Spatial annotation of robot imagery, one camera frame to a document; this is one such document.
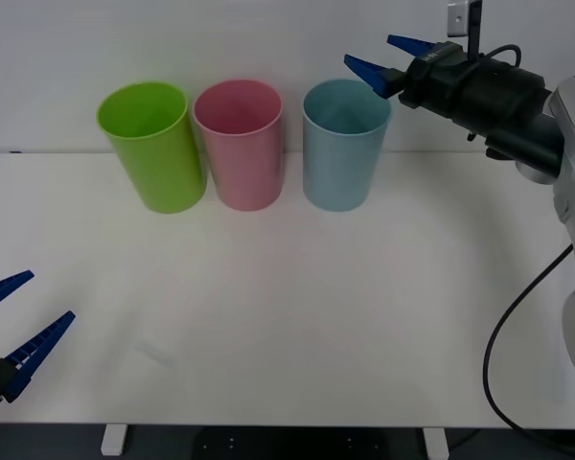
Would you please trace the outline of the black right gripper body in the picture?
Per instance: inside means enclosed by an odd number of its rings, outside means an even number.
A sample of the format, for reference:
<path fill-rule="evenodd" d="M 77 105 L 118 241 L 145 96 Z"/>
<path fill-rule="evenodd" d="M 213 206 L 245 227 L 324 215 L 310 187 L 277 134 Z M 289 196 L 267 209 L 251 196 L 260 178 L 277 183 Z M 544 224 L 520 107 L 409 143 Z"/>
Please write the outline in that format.
<path fill-rule="evenodd" d="M 449 118 L 451 93 L 467 66 L 467 54 L 461 45 L 450 41 L 436 43 L 408 66 L 399 101 L 409 108 L 422 107 Z"/>

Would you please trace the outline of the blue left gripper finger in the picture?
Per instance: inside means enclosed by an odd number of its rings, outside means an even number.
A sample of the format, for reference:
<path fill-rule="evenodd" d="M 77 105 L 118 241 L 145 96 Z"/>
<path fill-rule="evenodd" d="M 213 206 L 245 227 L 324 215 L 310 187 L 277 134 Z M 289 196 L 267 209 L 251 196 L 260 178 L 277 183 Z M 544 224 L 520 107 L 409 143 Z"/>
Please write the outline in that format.
<path fill-rule="evenodd" d="M 11 277 L 5 278 L 0 281 L 0 303 L 9 295 L 14 293 L 17 289 L 22 287 L 25 283 L 32 280 L 34 274 L 31 270 L 26 270 L 17 273 Z"/>
<path fill-rule="evenodd" d="M 75 318 L 72 311 L 66 312 L 9 355 L 0 358 L 0 401 L 12 403 L 20 396 Z"/>

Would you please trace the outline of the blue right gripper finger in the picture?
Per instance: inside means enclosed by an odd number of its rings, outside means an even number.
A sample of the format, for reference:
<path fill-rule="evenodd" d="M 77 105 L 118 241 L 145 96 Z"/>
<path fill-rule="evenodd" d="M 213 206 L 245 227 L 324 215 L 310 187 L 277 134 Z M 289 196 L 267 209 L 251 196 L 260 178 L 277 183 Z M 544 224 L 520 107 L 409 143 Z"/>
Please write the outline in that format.
<path fill-rule="evenodd" d="M 406 73 L 385 68 L 351 55 L 345 55 L 345 65 L 383 99 L 389 99 L 404 90 Z"/>
<path fill-rule="evenodd" d="M 446 53 L 444 43 L 431 43 L 401 35 L 390 34 L 387 43 L 420 60 L 434 60 Z"/>

